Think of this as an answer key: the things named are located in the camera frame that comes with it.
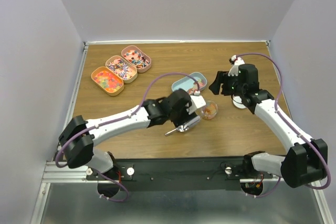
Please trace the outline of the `metal scoop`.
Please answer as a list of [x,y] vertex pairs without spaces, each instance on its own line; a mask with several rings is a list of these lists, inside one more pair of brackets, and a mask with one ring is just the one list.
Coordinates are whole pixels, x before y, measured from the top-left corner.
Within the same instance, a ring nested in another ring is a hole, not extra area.
[[192,127],[194,127],[195,125],[197,125],[199,122],[201,121],[201,117],[200,116],[196,116],[192,119],[190,119],[189,121],[185,122],[182,125],[177,126],[175,129],[165,133],[165,136],[170,136],[171,134],[175,133],[175,132],[186,132],[188,130],[190,130]]

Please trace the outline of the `clear plastic cup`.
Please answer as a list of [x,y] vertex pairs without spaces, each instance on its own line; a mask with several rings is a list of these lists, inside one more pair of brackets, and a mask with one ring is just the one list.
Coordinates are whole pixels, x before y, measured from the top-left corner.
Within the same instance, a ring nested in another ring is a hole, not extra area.
[[206,101],[206,105],[199,110],[199,116],[205,120],[213,119],[218,112],[218,106],[214,101]]

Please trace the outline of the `grey candy tray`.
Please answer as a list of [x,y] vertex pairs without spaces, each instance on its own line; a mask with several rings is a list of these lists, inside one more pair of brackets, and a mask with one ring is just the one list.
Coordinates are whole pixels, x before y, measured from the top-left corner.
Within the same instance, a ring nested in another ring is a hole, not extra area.
[[193,79],[189,77],[183,77],[180,80],[175,81],[171,88],[172,91],[176,91],[178,89],[183,89],[189,94],[193,94],[195,90],[197,90],[199,86],[199,90],[202,91],[207,86],[207,79],[200,72],[193,72],[190,74]]

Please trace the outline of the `orange candy tray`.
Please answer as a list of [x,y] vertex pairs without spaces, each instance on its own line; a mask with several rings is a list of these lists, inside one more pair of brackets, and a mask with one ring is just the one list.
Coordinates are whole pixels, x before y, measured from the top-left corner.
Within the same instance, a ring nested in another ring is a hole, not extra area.
[[117,96],[124,90],[123,80],[107,67],[99,67],[94,70],[91,79],[111,97]]

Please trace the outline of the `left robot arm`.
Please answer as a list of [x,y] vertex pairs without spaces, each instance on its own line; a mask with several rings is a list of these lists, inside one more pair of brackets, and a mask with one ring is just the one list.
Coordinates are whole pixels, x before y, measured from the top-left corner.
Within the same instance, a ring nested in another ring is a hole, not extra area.
[[105,118],[85,120],[75,116],[59,136],[66,166],[70,169],[88,166],[98,171],[104,179],[116,175],[114,158],[107,152],[96,150],[100,143],[138,129],[163,125],[171,121],[177,129],[187,128],[199,117],[196,111],[206,105],[199,92],[191,95],[178,89],[168,97],[146,99],[141,104]]

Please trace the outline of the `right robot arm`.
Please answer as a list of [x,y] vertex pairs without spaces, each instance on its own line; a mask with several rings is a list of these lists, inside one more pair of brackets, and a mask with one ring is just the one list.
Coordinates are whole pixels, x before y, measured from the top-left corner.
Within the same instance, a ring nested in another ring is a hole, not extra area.
[[291,188],[297,188],[329,176],[326,142],[315,140],[299,129],[276,105],[273,96],[260,89],[255,65],[242,64],[230,71],[218,71],[209,89],[214,95],[240,97],[242,104],[265,122],[287,152],[285,156],[264,151],[246,154],[241,165],[246,177],[255,177],[259,172],[271,173],[282,177]]

